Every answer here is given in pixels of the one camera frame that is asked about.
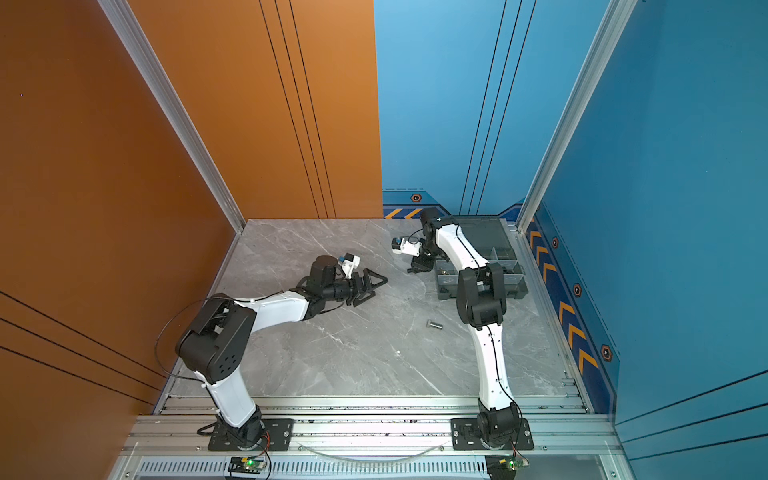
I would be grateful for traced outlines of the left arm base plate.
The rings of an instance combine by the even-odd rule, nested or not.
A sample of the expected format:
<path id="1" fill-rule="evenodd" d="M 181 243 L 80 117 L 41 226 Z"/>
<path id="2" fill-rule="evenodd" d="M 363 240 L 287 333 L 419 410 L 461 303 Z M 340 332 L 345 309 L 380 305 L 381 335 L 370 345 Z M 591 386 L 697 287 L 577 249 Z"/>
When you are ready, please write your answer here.
<path id="1" fill-rule="evenodd" d="M 207 449 L 214 452 L 285 452 L 289 449 L 293 430 L 294 420 L 290 418 L 256 418 L 238 428 L 218 418 L 212 426 Z"/>

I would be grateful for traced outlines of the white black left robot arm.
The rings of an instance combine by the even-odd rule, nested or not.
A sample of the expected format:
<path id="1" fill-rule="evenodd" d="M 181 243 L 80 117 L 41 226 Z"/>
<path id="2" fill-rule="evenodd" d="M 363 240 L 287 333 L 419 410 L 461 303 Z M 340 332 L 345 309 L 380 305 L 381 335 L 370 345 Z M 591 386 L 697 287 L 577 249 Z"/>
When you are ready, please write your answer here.
<path id="1" fill-rule="evenodd" d="M 217 435 L 239 450 L 263 448 L 266 427 L 240 369 L 251 334 L 328 313 L 329 301 L 357 307 L 387 283 L 387 277 L 370 269 L 346 277 L 331 266 L 302 278 L 290 290 L 261 298 L 215 295 L 206 299 L 175 347 L 216 407 L 216 421 L 199 432 Z"/>

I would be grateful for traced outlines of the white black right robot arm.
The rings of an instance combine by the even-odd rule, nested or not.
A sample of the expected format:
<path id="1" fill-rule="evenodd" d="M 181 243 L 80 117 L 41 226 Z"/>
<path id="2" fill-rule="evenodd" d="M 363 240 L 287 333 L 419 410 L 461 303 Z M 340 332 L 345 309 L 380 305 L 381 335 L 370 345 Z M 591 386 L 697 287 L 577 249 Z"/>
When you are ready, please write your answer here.
<path id="1" fill-rule="evenodd" d="M 507 310 L 503 268 L 482 256 L 455 221 L 424 215 L 421 224 L 424 239 L 414 259 L 428 267 L 445 257 L 458 273 L 456 309 L 471 331 L 480 378 L 480 438 L 487 446 L 499 448 L 510 441 L 519 419 L 503 358 L 502 323 Z"/>

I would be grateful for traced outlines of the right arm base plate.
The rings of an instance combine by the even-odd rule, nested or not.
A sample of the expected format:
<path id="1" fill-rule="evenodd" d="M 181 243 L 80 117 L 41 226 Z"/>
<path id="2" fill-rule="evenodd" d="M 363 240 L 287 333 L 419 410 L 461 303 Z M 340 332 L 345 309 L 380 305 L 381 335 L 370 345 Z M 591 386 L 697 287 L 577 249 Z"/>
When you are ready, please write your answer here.
<path id="1" fill-rule="evenodd" d="M 525 418 L 503 427 L 481 425 L 477 417 L 450 420 L 452 448 L 456 451 L 533 451 L 532 429 Z"/>

